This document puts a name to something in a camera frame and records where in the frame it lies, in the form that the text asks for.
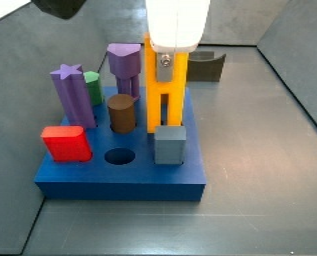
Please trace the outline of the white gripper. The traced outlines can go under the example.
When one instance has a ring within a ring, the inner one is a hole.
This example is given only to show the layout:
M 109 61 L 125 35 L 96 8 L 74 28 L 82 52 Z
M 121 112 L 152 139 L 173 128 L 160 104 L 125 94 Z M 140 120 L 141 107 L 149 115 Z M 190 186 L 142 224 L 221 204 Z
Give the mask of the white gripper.
M 174 54 L 193 52 L 201 41 L 210 0 L 145 0 L 157 81 L 173 79 Z

